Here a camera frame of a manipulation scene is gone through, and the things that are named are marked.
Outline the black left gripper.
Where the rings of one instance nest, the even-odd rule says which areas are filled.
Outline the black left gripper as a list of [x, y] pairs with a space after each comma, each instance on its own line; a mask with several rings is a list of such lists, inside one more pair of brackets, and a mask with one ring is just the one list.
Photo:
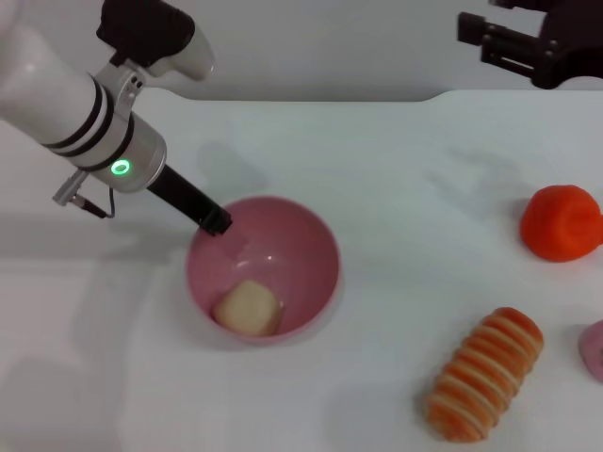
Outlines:
[[169, 166], [147, 189], [211, 236], [223, 235], [232, 225], [231, 215], [225, 209]]

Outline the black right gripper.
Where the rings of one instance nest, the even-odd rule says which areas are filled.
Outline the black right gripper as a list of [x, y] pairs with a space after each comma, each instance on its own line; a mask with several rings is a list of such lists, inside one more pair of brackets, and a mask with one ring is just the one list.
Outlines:
[[485, 17], [461, 12], [457, 41], [481, 46], [481, 61], [519, 75], [531, 75], [539, 89], [555, 89], [579, 77], [603, 79], [603, 0], [489, 0], [499, 8], [545, 14], [533, 37]]

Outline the beige egg yolk pastry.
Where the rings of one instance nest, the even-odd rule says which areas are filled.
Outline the beige egg yolk pastry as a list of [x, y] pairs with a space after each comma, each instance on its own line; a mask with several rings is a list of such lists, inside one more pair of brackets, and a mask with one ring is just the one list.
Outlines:
[[213, 316], [226, 330], [252, 337], [276, 332], [283, 305], [263, 284], [253, 280], [240, 282], [213, 308]]

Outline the pink plastic bowl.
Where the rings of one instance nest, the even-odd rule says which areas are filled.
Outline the pink plastic bowl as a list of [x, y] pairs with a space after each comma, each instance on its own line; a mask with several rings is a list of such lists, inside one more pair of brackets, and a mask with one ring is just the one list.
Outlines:
[[[273, 345], [309, 330], [333, 304], [341, 280], [340, 251], [328, 225], [288, 199], [259, 196], [226, 207], [223, 235], [195, 234], [187, 254], [191, 299], [210, 325], [238, 341]], [[276, 331], [253, 337], [222, 326], [214, 309], [239, 283], [267, 287], [282, 306]]]

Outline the red orange toy fruit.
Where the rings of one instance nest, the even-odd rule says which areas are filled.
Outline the red orange toy fruit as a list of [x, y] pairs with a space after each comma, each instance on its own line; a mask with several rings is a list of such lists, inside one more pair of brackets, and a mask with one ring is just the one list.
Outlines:
[[570, 262], [603, 245], [603, 211], [595, 198], [578, 186], [547, 186], [529, 200], [519, 235], [536, 256], [549, 262]]

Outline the orange striped toy bread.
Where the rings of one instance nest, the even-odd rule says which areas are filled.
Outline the orange striped toy bread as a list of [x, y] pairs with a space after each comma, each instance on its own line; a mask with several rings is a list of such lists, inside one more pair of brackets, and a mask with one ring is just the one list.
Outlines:
[[463, 339], [425, 399], [436, 437], [473, 444], [488, 438], [537, 362], [544, 336], [512, 307], [495, 309]]

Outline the pink toy donut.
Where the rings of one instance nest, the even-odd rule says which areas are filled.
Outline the pink toy donut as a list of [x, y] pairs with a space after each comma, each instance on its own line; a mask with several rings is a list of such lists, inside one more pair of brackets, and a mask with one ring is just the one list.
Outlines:
[[603, 383], [603, 320], [583, 331], [579, 338], [579, 355], [590, 375]]

